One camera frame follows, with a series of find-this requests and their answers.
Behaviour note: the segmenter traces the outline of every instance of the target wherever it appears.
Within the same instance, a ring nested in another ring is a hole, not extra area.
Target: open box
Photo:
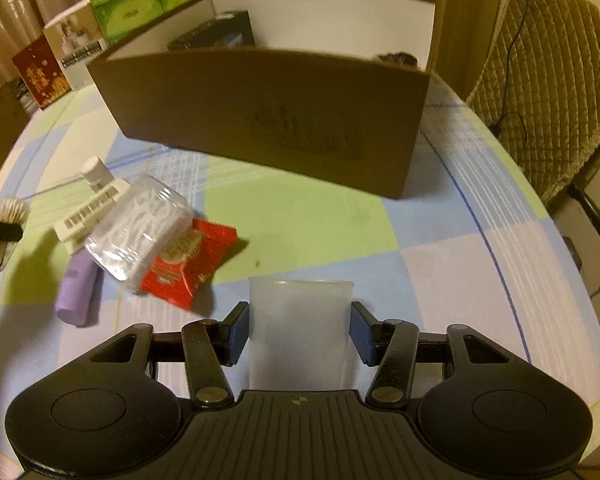
[[[257,47],[167,44],[248,10]],[[402,195],[429,86],[434,0],[192,0],[89,65],[127,137]],[[424,70],[373,60],[413,54]]]

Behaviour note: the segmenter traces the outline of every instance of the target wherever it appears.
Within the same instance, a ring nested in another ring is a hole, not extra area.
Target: tablecloth
[[[87,327],[55,318],[69,256],[52,224],[90,195],[78,172],[92,155],[124,179],[153,175],[246,241],[190,312],[105,277]],[[19,471],[4,434],[17,393],[135,322],[164,332],[221,319],[258,274],[351,280],[378,319],[426,332],[470,325],[576,391],[594,418],[587,452],[600,444],[600,327],[578,271],[519,169],[436,76],[401,200],[127,139],[95,86],[36,113],[0,172],[5,196],[29,201],[31,216],[0,275],[1,477]],[[226,370],[235,393],[248,384],[247,360],[248,346]],[[365,391],[373,372],[357,368],[351,385]],[[183,365],[161,366],[158,378],[187,395]]]

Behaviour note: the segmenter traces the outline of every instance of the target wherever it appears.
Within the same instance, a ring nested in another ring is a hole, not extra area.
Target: red snack package
[[[187,232],[156,256],[140,290],[189,310],[195,291],[216,271],[237,239],[233,227],[194,219]]]

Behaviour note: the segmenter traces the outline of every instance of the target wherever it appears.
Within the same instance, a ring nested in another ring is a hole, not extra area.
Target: checkered tablecloth
[[[77,171],[92,155],[118,177],[152,174],[248,240],[191,312],[123,293],[106,277],[90,326],[55,318],[68,254],[52,224],[91,193]],[[220,319],[249,297],[248,277],[257,274],[351,280],[354,297],[378,319],[426,332],[468,324],[576,391],[594,418],[588,449],[600,444],[600,327],[578,271],[513,161],[435,77],[403,200],[127,139],[94,86],[33,117],[0,172],[0,200],[9,195],[28,200],[32,213],[0,275],[4,478],[18,471],[3,424],[17,393],[133,323],[164,332]],[[227,370],[236,393],[247,385],[245,352]],[[361,366],[352,386],[366,390],[372,374]],[[159,379],[187,395],[182,365],[162,366]]]

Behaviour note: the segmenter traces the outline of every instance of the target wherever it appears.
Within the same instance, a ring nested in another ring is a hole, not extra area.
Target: quilted chair cover
[[[480,79],[467,99],[488,126],[502,106],[507,49],[525,0],[509,0]],[[529,0],[510,56],[499,140],[547,205],[600,166],[600,10],[587,0]],[[509,113],[515,110],[524,119]]]

